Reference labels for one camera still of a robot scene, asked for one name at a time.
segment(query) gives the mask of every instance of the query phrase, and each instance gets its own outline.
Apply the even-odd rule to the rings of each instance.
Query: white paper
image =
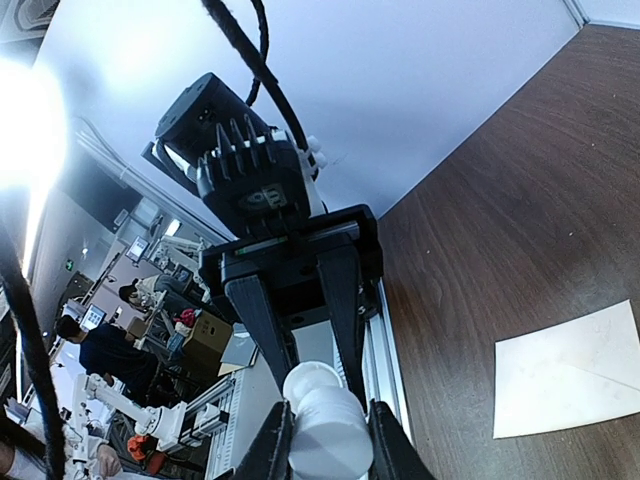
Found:
[[[640,340],[631,304],[496,343],[494,438],[640,412]]]

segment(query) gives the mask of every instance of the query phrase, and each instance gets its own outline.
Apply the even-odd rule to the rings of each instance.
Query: ceiling light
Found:
[[[66,116],[55,78],[0,58],[0,188],[30,189],[22,274],[27,277],[49,190],[67,149]],[[22,401],[22,339],[16,342],[16,389]]]
[[[171,223],[169,224],[169,226],[167,227],[167,231],[164,232],[164,234],[167,237],[173,237],[176,232],[178,231],[178,229],[180,228],[180,225],[182,225],[180,223],[179,220],[176,220],[175,218],[173,220],[171,220]]]

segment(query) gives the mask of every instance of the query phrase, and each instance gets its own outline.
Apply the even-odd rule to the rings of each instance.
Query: orange object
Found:
[[[127,450],[136,462],[143,462],[149,452],[149,435],[136,435],[127,442]]]
[[[149,458],[149,463],[147,464],[147,472],[151,475],[157,475],[162,470],[165,462],[169,459],[169,456],[166,453],[162,452],[153,452],[151,454],[151,458]]]

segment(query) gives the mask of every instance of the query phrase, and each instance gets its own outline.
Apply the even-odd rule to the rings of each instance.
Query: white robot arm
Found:
[[[181,402],[172,409],[142,408],[109,387],[99,375],[78,375],[74,385],[71,427],[78,434],[70,439],[73,446],[73,462],[77,471],[84,472],[90,461],[89,418],[87,402],[100,400],[132,418],[138,435],[151,435],[159,440],[158,450],[174,447],[180,441],[180,433],[187,404]]]

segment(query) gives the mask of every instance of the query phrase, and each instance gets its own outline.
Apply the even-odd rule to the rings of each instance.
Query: white bottle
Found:
[[[301,480],[358,480],[367,473],[373,445],[364,411],[333,368],[301,363],[283,393],[296,414],[289,465]]]

